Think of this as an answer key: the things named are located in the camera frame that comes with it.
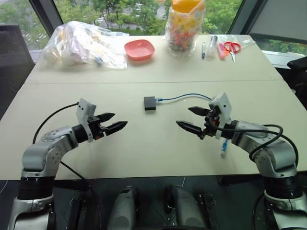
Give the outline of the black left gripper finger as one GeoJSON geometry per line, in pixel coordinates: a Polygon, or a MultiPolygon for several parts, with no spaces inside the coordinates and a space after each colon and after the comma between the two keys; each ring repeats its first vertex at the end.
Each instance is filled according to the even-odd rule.
{"type": "Polygon", "coordinates": [[[110,120],[114,115],[115,115],[114,113],[103,113],[103,114],[97,115],[97,118],[98,118],[100,121],[108,121],[108,120],[110,120]]]}
{"type": "Polygon", "coordinates": [[[115,122],[115,123],[111,124],[110,126],[104,127],[103,132],[105,133],[106,136],[112,135],[112,134],[122,130],[126,126],[127,123],[128,123],[127,121],[115,122]]]}

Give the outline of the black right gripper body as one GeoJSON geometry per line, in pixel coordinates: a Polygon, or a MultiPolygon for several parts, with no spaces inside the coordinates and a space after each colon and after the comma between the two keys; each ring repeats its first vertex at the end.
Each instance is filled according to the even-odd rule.
{"type": "Polygon", "coordinates": [[[214,106],[213,109],[205,109],[205,123],[204,130],[202,132],[203,136],[216,137],[218,131],[218,125],[220,123],[220,109],[214,106]]]}

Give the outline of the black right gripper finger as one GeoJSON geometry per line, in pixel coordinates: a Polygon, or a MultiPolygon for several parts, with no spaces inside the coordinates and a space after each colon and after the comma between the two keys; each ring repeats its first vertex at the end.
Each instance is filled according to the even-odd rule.
{"type": "Polygon", "coordinates": [[[199,106],[189,107],[188,110],[190,110],[191,112],[193,112],[196,115],[203,116],[203,117],[206,117],[211,112],[210,109],[202,108],[202,107],[199,107],[199,106]]]}
{"type": "Polygon", "coordinates": [[[187,121],[176,121],[176,123],[185,131],[197,135],[200,139],[204,139],[203,130],[201,127],[195,126],[187,121]]]}

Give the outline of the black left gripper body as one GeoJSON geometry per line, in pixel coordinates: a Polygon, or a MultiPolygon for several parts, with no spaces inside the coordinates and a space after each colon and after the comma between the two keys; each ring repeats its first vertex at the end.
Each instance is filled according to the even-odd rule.
{"type": "Polygon", "coordinates": [[[88,118],[88,125],[94,140],[104,137],[104,133],[107,131],[107,128],[102,126],[101,123],[105,122],[105,118],[105,115],[91,116],[88,118]]]}

